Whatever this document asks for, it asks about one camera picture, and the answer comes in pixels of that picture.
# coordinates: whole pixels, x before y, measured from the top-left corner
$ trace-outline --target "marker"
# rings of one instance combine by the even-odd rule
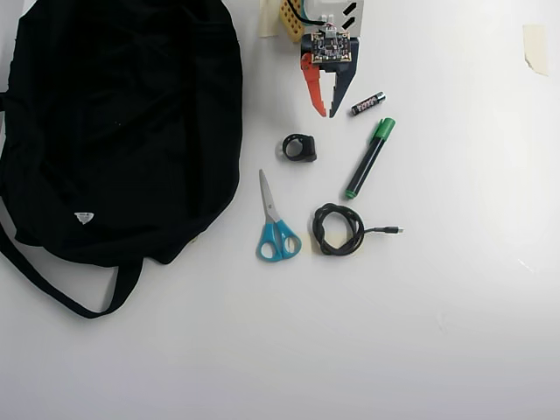
[[[352,107],[352,115],[357,116],[376,105],[379,105],[387,99],[387,96],[383,92],[373,95],[371,98],[367,98],[365,101],[360,102],[358,105]]]
[[[391,135],[391,131],[393,131],[395,125],[395,120],[391,118],[381,120],[379,123],[379,127],[377,127],[377,130],[375,131],[374,137],[369,143],[369,149],[367,149],[366,156],[362,159],[360,167],[354,174],[352,181],[350,181],[350,185],[348,185],[348,188],[346,189],[346,196],[350,200],[355,199],[360,193],[360,189],[364,185],[364,182],[366,182],[366,178],[368,177],[371,168],[374,167],[375,160],[382,151],[383,145]]]

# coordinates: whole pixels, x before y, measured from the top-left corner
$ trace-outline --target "green marker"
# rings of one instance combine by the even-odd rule
[[[377,127],[377,130],[375,131],[374,137],[369,143],[369,149],[367,149],[366,156],[362,159],[360,167],[354,174],[352,181],[350,181],[350,185],[346,189],[346,196],[350,200],[355,199],[360,193],[360,189],[364,185],[364,182],[366,182],[366,178],[368,177],[371,168],[374,167],[375,160],[382,151],[383,145],[389,139],[391,131],[393,131],[395,125],[395,120],[391,118],[381,120],[379,123],[379,127]]]

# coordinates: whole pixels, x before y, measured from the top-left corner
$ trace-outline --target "backpack strap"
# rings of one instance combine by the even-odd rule
[[[89,309],[84,308],[81,304],[78,304],[70,297],[62,293],[60,290],[56,289],[49,282],[47,282],[31,265],[31,263],[24,257],[24,255],[19,252],[16,246],[10,241],[8,235],[4,231],[2,224],[0,224],[0,252],[4,254],[8,260],[14,266],[21,271],[33,284],[39,287],[44,293],[52,298],[55,298],[60,303],[62,303],[70,311],[81,315],[87,319],[96,319],[102,317],[103,315],[109,315],[113,313],[121,306],[123,306],[127,297],[134,290],[138,283],[138,278],[142,272],[142,266],[144,260],[139,260],[135,262],[129,262],[121,265],[118,269],[118,274],[116,277],[115,293],[111,304],[108,309],[103,312],[93,312]]]

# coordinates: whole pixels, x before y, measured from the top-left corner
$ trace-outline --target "scissor blade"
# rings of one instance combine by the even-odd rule
[[[259,171],[259,179],[261,180],[261,194],[262,194],[262,204],[264,205],[264,213],[266,214],[266,221],[277,222],[280,221],[280,215],[277,212],[277,208],[274,205],[274,200],[272,199],[272,192],[270,192],[269,182],[266,180],[264,171]]]

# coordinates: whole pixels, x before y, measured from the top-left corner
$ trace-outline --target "battery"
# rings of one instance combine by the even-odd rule
[[[367,111],[368,109],[373,108],[376,105],[379,105],[386,99],[387,96],[385,96],[383,92],[380,92],[379,94],[375,94],[371,98],[367,98],[365,101],[362,101],[357,105],[354,105],[352,107],[352,115],[357,116],[358,114],[361,114],[362,112]]]

